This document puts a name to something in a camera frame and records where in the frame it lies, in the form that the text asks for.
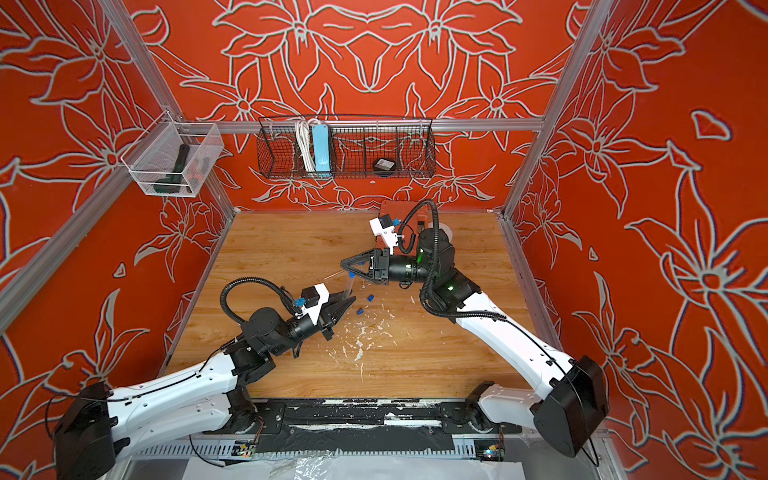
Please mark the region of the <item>glass test tube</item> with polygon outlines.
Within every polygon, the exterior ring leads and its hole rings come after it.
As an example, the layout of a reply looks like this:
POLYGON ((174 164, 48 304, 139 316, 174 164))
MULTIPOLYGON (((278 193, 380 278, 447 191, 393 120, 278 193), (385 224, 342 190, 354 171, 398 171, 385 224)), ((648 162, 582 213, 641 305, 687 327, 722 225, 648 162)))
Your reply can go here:
POLYGON ((344 270, 339 270, 323 279, 330 294, 340 293, 342 298, 348 298, 353 294, 355 279, 349 278, 344 270))

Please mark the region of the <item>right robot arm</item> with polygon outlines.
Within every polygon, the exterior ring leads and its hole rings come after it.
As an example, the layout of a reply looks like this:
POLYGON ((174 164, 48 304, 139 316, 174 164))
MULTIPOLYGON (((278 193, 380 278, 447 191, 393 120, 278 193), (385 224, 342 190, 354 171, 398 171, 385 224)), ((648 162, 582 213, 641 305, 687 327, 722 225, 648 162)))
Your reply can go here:
POLYGON ((482 340, 531 388, 531 395, 522 397, 493 382, 478 387, 469 402, 481 419, 534 429, 560 454, 574 458, 584 452, 595 461, 592 436, 609 412, 602 368, 588 356, 574 359, 538 338, 463 274, 433 201, 417 203, 402 220, 380 215, 370 227, 383 247, 343 259, 342 269, 372 284, 419 285, 427 313, 482 340))

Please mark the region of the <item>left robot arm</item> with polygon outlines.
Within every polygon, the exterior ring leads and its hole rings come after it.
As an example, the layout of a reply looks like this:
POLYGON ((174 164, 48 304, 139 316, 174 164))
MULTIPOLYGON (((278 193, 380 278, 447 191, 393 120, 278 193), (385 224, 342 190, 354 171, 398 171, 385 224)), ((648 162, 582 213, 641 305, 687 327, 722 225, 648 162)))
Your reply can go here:
POLYGON ((275 357, 298 357, 312 336, 331 339, 355 300, 323 283, 295 298, 260 277, 229 282, 219 302, 240 334, 175 373, 128 387, 111 389, 100 381, 82 388, 50 431, 57 478, 98 479, 128 456, 197 433, 247 432, 260 418, 248 386, 275 369, 275 357), (272 307, 259 308, 247 319, 236 314, 228 296, 244 284, 270 289, 289 316, 282 318, 272 307))

